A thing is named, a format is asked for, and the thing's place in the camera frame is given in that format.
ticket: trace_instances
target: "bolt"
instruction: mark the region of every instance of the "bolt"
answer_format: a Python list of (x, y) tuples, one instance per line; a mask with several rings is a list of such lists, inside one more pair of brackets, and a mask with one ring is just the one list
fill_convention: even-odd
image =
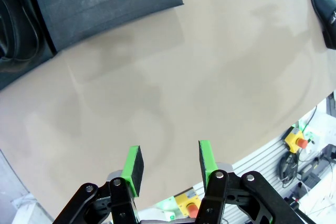
[(87, 187), (86, 187), (86, 191), (87, 191), (88, 193), (92, 192), (92, 191), (93, 191), (93, 186), (87, 186)]
[(222, 172), (216, 172), (216, 178), (223, 178), (224, 174)]
[(116, 179), (115, 181), (113, 181), (113, 184), (114, 184), (115, 186), (120, 186), (120, 184), (121, 184), (120, 179)]
[(246, 176), (246, 179), (247, 179), (247, 181), (253, 181), (254, 177), (253, 177), (253, 175), (249, 174), (249, 175)]

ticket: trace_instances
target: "black shoe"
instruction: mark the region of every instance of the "black shoe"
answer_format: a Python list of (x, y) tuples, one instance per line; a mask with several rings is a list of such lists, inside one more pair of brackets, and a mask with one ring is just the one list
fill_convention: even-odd
[(311, 4), (323, 25), (326, 46), (336, 49), (336, 0), (311, 0)]

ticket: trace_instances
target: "beige tabletop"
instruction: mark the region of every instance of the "beige tabletop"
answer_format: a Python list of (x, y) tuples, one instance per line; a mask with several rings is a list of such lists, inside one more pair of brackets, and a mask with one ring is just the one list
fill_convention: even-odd
[(0, 93), (0, 148), (56, 217), (131, 145), (139, 209), (202, 180), (198, 140), (234, 163), (336, 88), (310, 0), (183, 0), (86, 40)]

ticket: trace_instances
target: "orange button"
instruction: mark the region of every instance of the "orange button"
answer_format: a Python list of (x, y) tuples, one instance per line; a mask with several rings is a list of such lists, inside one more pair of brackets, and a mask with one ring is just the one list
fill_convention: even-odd
[(296, 144), (297, 144), (299, 147), (301, 147), (302, 149), (305, 149), (305, 148), (307, 147), (307, 145), (308, 145), (308, 141), (305, 140), (305, 139), (302, 139), (302, 138), (298, 138), (298, 139), (296, 140)]
[(187, 206), (187, 210), (190, 218), (196, 218), (198, 214), (198, 207), (194, 203), (190, 203)]

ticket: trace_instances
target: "table surface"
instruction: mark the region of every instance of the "table surface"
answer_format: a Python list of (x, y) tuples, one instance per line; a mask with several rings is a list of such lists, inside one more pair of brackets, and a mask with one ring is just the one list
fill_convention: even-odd
[(86, 40), (0, 93), (0, 147), (56, 217), (131, 145), (139, 209), (202, 180), (198, 140), (234, 163), (336, 88), (310, 0), (183, 0)]

